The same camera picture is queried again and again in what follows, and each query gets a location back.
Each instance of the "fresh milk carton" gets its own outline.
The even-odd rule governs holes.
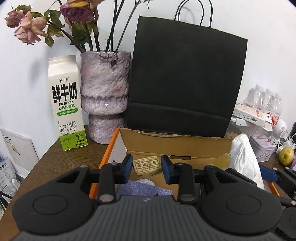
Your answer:
[[[63,150],[87,145],[78,80],[75,55],[49,59],[50,98]]]

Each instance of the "cardboard box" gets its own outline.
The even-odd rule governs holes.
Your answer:
[[[270,115],[258,109],[246,106],[244,104],[236,103],[233,115],[246,121],[249,121],[255,125],[263,127],[267,131],[272,131],[272,120]]]
[[[194,169],[204,169],[212,164],[219,156],[229,153],[231,140],[216,137],[195,137],[154,132],[141,132],[125,128],[116,129],[102,159],[100,168],[113,160],[122,162],[126,154],[132,154],[133,159],[150,156],[168,155],[173,163],[184,162]],[[141,179],[132,169],[130,180]],[[162,173],[148,177],[156,186],[170,189],[177,199],[179,185],[168,185]],[[90,198],[96,198],[98,184],[92,185]]]

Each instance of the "screw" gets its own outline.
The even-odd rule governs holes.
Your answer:
[[[111,202],[114,197],[111,194],[103,194],[99,197],[99,200],[102,202]]]

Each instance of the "cow illustration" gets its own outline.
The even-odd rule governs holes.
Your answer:
[[[75,128],[76,128],[76,123],[75,121],[71,121],[69,124],[64,125],[64,126],[59,126],[59,122],[57,123],[59,130],[63,136],[68,135],[68,134],[74,134]]]

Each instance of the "green label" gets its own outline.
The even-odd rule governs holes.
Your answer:
[[[61,115],[67,115],[67,114],[72,114],[72,113],[76,113],[78,111],[77,108],[75,109],[70,109],[70,110],[64,110],[64,111],[60,111],[57,113],[58,116],[61,116]]]
[[[70,150],[76,147],[86,146],[87,140],[85,131],[78,131],[59,137],[63,150]]]

